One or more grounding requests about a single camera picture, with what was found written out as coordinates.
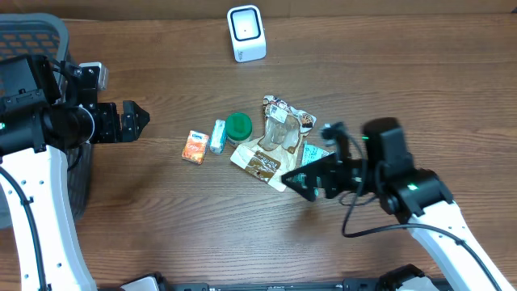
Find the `mint green wipes pack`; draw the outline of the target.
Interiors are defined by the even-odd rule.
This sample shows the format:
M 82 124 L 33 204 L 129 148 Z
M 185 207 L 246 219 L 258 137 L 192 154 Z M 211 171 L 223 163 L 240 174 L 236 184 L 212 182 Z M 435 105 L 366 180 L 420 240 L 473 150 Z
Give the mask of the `mint green wipes pack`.
M 329 151 L 309 144 L 307 141 L 305 141 L 300 166 L 304 167 L 311 162 L 316 162 L 317 160 L 328 156 L 329 154 Z

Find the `beige snack pouch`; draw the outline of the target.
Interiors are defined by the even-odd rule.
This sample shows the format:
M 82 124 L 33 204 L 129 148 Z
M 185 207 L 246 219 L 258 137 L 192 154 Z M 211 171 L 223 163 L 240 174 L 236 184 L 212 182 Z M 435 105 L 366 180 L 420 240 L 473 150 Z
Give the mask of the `beige snack pouch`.
M 286 186 L 281 176 L 295 169 L 302 141 L 312 131 L 317 117 L 274 95 L 263 97 L 263 114 L 264 134 L 239 145 L 230 161 L 282 192 Z

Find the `orange tissue pack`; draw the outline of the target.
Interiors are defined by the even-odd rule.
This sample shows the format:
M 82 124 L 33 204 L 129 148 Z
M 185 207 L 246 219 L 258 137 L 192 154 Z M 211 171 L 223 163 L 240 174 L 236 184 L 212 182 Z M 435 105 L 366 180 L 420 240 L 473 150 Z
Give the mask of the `orange tissue pack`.
M 194 130 L 189 132 L 183 148 L 182 159 L 201 165 L 206 155 L 210 136 Z

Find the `blue tissue pack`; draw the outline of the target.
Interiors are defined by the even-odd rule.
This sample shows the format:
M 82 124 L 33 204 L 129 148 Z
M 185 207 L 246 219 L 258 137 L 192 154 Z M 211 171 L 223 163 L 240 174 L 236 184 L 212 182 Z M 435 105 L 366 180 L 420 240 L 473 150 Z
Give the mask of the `blue tissue pack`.
M 216 120 L 212 129 L 209 148 L 214 154 L 222 154 L 226 143 L 225 121 Z

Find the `green lid jar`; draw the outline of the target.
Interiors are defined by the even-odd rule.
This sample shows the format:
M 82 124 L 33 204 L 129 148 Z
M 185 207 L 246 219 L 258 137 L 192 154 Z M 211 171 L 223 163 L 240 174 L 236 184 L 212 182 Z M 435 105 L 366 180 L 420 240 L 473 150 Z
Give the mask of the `green lid jar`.
M 231 114 L 225 121 L 225 132 L 229 144 L 235 148 L 250 141 L 253 132 L 251 118 L 242 112 Z

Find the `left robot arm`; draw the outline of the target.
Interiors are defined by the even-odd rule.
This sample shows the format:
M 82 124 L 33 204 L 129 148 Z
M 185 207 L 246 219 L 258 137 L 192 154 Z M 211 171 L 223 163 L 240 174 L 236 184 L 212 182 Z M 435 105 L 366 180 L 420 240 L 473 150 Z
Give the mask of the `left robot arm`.
M 1 188 L 24 290 L 95 290 L 78 244 L 67 153 L 86 144 L 136 141 L 149 113 L 133 101 L 100 103 L 108 70 L 24 54 L 1 63 Z

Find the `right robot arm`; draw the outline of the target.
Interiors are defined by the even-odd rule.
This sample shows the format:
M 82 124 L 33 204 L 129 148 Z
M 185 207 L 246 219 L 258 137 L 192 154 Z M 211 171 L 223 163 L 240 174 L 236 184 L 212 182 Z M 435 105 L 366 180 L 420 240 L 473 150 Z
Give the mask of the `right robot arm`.
M 282 175 L 282 183 L 306 200 L 316 191 L 326 198 L 351 195 L 344 217 L 371 193 L 397 223 L 349 233 L 358 238 L 406 230 L 427 251 L 454 290 L 511 290 L 513 287 L 475 239 L 445 182 L 432 170 L 417 168 L 403 128 L 394 117 L 370 120 L 357 141 L 344 123 L 326 125 L 322 137 L 332 154 Z

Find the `white barcode scanner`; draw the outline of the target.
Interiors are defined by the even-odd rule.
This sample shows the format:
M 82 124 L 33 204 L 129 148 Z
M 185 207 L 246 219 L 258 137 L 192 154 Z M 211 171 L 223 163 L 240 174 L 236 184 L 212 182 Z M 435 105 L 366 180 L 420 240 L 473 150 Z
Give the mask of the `white barcode scanner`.
M 263 19 L 257 6 L 231 8 L 227 12 L 227 22 L 236 62 L 257 61 L 267 55 Z

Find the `grey plastic mesh basket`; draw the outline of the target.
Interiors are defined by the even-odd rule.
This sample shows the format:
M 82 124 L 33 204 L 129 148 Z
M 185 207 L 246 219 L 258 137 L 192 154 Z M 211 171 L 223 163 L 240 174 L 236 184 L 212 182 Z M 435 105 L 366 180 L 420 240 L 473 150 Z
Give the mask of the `grey plastic mesh basket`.
M 69 31 L 61 19 L 45 13 L 2 14 L 1 59 L 23 54 L 40 54 L 57 61 L 76 63 L 69 52 Z M 83 217 L 89 200 L 92 155 L 93 146 L 90 144 L 69 150 L 66 154 L 72 167 L 67 177 L 75 221 Z

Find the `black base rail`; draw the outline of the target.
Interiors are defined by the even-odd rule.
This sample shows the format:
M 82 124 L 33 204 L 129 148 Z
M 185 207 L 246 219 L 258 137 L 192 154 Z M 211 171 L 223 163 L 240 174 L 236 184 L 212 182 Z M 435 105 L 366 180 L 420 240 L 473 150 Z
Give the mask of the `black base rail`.
M 308 282 L 308 283 L 264 283 L 210 285 L 207 283 L 171 284 L 159 272 L 131 280 L 116 287 L 103 287 L 100 290 L 123 291 L 368 291 L 382 290 L 378 279 L 346 278 L 342 281 Z

